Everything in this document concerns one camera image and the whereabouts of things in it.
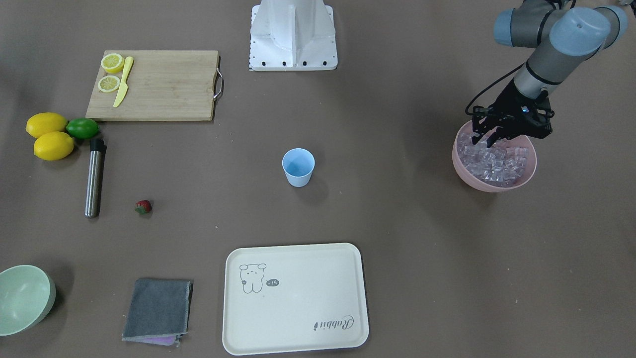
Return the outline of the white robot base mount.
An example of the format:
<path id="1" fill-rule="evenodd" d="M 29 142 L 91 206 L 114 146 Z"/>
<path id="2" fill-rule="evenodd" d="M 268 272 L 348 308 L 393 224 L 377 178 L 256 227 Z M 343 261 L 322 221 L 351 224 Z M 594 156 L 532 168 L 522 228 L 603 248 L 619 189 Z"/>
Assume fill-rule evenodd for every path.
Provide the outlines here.
<path id="1" fill-rule="evenodd" d="M 322 0 L 262 0 L 250 14 L 250 70 L 337 68 L 333 9 Z"/>

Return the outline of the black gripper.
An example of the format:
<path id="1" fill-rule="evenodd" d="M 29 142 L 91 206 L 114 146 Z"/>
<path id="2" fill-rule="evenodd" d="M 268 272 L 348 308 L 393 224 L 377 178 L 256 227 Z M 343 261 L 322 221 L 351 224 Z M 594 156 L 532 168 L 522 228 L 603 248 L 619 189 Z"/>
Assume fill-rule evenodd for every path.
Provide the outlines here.
<path id="1" fill-rule="evenodd" d="M 477 145 L 492 130 L 487 138 L 489 149 L 499 140 L 513 140 L 521 135 L 543 139 L 552 134 L 552 116 L 547 90 L 541 89 L 539 96 L 532 99 L 520 93 L 511 80 L 488 108 L 473 107 L 472 144 Z"/>

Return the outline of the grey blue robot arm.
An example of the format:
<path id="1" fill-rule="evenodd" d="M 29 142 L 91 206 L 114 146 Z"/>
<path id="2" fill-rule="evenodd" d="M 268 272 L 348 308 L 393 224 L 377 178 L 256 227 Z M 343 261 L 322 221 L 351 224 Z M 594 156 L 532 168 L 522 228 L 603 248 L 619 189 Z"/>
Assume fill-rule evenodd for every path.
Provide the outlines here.
<path id="1" fill-rule="evenodd" d="M 629 26 L 627 14 L 618 6 L 565 6 L 565 0 L 525 0 L 498 15 L 495 41 L 533 52 L 512 71 L 514 78 L 493 104 L 473 106 L 473 144 L 484 135 L 487 147 L 522 135 L 538 139 L 550 135 L 554 116 L 550 93 L 580 64 L 618 41 Z"/>

